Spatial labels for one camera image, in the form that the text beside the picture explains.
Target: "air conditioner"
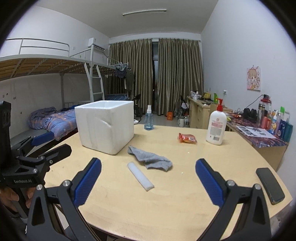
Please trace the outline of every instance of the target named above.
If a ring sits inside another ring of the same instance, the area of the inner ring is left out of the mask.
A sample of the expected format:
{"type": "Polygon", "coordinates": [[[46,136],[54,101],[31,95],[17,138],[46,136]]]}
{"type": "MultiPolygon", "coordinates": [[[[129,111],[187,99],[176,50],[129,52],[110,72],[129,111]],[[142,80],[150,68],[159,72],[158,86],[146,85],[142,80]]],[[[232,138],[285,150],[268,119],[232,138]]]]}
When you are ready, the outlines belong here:
{"type": "Polygon", "coordinates": [[[96,44],[96,39],[95,38],[90,38],[89,39],[89,43],[88,43],[87,46],[90,48],[92,45],[94,45],[94,47],[99,49],[99,50],[105,51],[105,49],[103,47],[96,44]]]}

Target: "foam box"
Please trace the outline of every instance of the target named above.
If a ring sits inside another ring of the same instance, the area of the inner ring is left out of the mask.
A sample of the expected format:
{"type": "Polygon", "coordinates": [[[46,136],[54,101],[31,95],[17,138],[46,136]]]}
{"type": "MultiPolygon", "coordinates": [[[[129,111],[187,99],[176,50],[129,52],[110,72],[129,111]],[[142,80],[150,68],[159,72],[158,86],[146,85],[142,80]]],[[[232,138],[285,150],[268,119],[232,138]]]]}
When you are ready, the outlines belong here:
{"type": "Polygon", "coordinates": [[[87,148],[115,155],[133,138],[133,101],[96,101],[76,106],[75,115],[87,148]]]}

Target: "bottle label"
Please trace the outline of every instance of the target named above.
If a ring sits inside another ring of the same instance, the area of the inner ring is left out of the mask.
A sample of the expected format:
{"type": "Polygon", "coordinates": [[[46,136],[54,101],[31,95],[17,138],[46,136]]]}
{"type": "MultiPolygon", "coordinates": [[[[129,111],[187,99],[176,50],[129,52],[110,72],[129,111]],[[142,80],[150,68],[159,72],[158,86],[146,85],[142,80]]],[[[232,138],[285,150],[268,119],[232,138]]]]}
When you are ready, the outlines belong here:
{"type": "Polygon", "coordinates": [[[223,126],[223,123],[219,121],[219,118],[212,121],[211,129],[210,129],[210,138],[212,138],[214,141],[218,141],[220,139],[222,126],[223,126]]]}

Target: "white spray nozzle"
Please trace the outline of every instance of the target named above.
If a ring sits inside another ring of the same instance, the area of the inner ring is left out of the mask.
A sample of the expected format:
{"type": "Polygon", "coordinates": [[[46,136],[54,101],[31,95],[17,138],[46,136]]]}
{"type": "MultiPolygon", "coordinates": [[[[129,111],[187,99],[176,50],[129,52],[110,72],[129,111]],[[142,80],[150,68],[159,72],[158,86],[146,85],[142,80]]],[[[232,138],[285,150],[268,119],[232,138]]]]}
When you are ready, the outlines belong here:
{"type": "Polygon", "coordinates": [[[147,113],[151,114],[151,105],[150,104],[147,106],[147,113]]]}

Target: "cartoon drawing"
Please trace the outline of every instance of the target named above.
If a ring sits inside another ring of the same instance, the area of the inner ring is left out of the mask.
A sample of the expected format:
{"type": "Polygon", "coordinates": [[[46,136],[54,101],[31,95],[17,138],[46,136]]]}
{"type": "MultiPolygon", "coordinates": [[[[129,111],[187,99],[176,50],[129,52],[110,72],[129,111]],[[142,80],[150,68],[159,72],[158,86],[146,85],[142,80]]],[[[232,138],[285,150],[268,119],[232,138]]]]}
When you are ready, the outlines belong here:
{"type": "Polygon", "coordinates": [[[247,89],[261,90],[261,71],[260,67],[253,67],[247,69],[247,89]]]}

